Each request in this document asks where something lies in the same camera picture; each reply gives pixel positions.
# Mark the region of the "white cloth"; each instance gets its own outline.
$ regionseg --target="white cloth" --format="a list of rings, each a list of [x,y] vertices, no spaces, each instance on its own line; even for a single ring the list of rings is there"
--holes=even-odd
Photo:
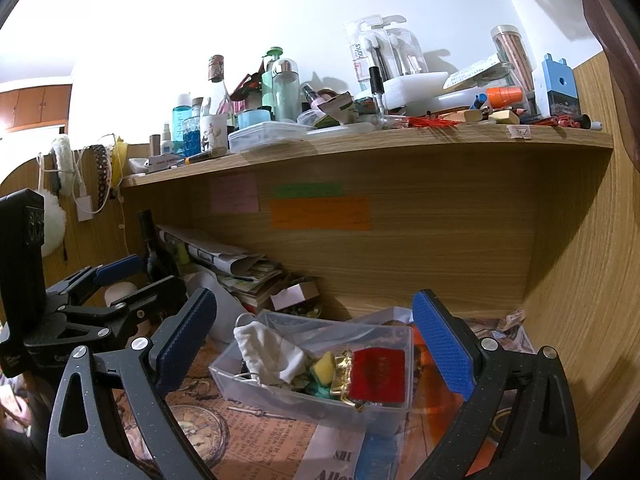
[[[290,384],[306,371],[305,353],[259,321],[236,327],[234,336],[247,369],[261,384]]]

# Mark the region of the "orange cap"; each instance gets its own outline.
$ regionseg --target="orange cap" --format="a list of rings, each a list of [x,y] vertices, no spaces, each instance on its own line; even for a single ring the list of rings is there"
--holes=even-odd
[[[492,108],[504,108],[521,102],[524,98],[522,88],[519,86],[504,86],[498,88],[487,88],[486,96]]]

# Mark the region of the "plastic storage box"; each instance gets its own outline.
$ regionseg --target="plastic storage box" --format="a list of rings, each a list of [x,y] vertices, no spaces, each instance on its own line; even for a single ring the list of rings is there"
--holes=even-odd
[[[245,152],[269,144],[303,140],[306,133],[314,129],[313,126],[304,124],[265,121],[230,134],[229,151]]]
[[[377,346],[404,350],[404,403],[394,408],[366,404],[358,412],[340,400],[320,399],[235,378],[240,373],[242,360],[235,341],[209,365],[209,371],[226,400],[238,400],[268,413],[344,430],[395,434],[404,429],[412,404],[414,376],[413,333],[409,327],[341,323],[267,310],[258,315],[258,320],[316,358],[327,350],[339,354],[345,348],[359,350]]]

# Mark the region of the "sticky note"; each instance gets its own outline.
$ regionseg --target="sticky note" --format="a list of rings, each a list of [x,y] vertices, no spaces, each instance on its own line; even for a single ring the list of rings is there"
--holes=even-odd
[[[369,231],[369,197],[292,198],[271,200],[274,229],[348,229]]]
[[[219,176],[210,181],[213,214],[257,213],[260,211],[254,173]]]
[[[343,196],[344,192],[338,182],[296,182],[274,186],[273,195],[276,198],[322,198]]]

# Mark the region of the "wooden cabinet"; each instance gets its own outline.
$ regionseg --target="wooden cabinet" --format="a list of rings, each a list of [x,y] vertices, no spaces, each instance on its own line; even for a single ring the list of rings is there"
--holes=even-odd
[[[41,123],[69,118],[71,85],[45,86]]]
[[[0,128],[13,128],[15,107],[18,104],[18,90],[0,93]]]
[[[42,117],[42,100],[44,86],[23,88],[18,95],[18,105],[15,109],[14,127],[38,124]]]
[[[11,99],[5,97],[3,100],[2,96],[6,94],[11,94]],[[6,107],[7,110],[15,108],[9,128],[63,122],[69,117],[70,99],[71,85],[36,86],[6,92],[0,94],[0,120],[3,114],[8,114],[8,111],[4,112]]]

